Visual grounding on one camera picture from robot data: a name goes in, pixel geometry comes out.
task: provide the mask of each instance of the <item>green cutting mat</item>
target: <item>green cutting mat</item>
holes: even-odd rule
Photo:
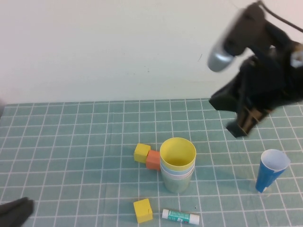
[[[206,99],[9,105],[0,120],[1,203],[34,199],[26,227],[136,227],[133,202],[144,198],[154,218],[141,227],[181,226],[162,219],[163,208],[196,213],[204,227],[303,226],[302,106],[278,109],[244,139],[224,128],[234,117]],[[171,137],[197,149],[181,194],[133,158],[138,142],[159,150]],[[261,198],[249,184],[269,148],[292,164]]]

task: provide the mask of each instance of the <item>cup rim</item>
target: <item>cup rim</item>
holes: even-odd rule
[[[188,176],[190,176],[193,173],[195,167],[193,166],[193,168],[188,173],[183,174],[183,175],[173,175],[173,174],[168,173],[167,171],[165,171],[161,167],[160,167],[160,169],[161,169],[161,172],[164,175],[166,175],[168,178],[170,178],[170,179],[173,179],[173,180],[183,180],[183,179],[187,178]]]
[[[162,155],[161,155],[161,148],[163,147],[163,144],[165,144],[166,142],[169,142],[170,140],[175,140],[175,139],[181,139],[181,140],[184,140],[184,141],[186,141],[186,142],[189,142],[189,143],[193,146],[193,148],[194,148],[194,151],[195,151],[194,158],[193,158],[192,161],[190,161],[190,162],[187,163],[186,165],[183,165],[183,166],[175,166],[175,165],[172,165],[172,164],[168,163],[167,161],[165,161],[165,160],[162,158]],[[161,147],[160,147],[160,158],[161,158],[161,160],[163,161],[164,165],[165,165],[167,168],[169,168],[169,169],[171,169],[171,170],[174,170],[174,171],[183,171],[183,170],[186,170],[186,169],[188,168],[187,166],[191,166],[191,164],[195,162],[195,160],[196,160],[196,155],[197,155],[197,151],[196,151],[196,147],[194,146],[194,144],[193,144],[191,141],[189,141],[189,140],[187,140],[187,139],[185,139],[185,138],[182,138],[182,137],[172,137],[172,138],[169,138],[168,140],[165,140],[165,141],[162,143]]]
[[[285,155],[285,157],[287,158],[288,165],[286,165],[286,167],[281,168],[281,169],[273,169],[273,168],[268,167],[268,166],[264,163],[264,161],[262,160],[262,158],[264,158],[264,155],[266,155],[266,153],[268,153],[268,152],[270,152],[270,151],[278,151],[278,152],[281,152],[283,155]],[[289,157],[288,157],[283,151],[278,150],[278,149],[268,149],[268,150],[263,151],[263,153],[261,154],[261,158],[260,158],[260,159],[261,159],[262,164],[263,164],[266,168],[268,168],[268,169],[274,171],[275,173],[276,173],[276,172],[280,172],[280,171],[282,171],[282,170],[285,170],[285,169],[289,166],[289,164],[290,164],[290,159],[289,159]]]
[[[172,169],[169,169],[166,165],[164,165],[164,163],[162,163],[160,161],[160,166],[166,171],[168,172],[169,174],[172,174],[172,175],[184,175],[184,174],[187,174],[189,171],[191,171],[192,167],[195,166],[195,162],[192,164],[192,166],[186,170],[182,170],[182,171],[176,171],[176,170],[172,170]]]

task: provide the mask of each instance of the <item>yellow cube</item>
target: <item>yellow cube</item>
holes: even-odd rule
[[[151,147],[142,143],[138,143],[134,150],[134,160],[137,162],[146,163],[146,158]]]
[[[138,223],[152,220],[152,208],[149,199],[134,202],[134,211]]]

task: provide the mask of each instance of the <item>white wall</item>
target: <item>white wall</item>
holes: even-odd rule
[[[241,62],[213,73],[206,66],[210,48],[236,7],[250,2],[1,0],[0,98],[24,103],[208,97]],[[302,0],[265,2],[303,26]]]

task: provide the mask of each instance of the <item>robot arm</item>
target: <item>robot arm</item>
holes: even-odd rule
[[[235,137],[247,136],[275,108],[303,99],[303,45],[268,22],[260,5],[253,3],[236,17],[208,59],[208,67],[219,72],[246,48],[255,54],[209,100],[216,110],[237,114],[226,126]]]

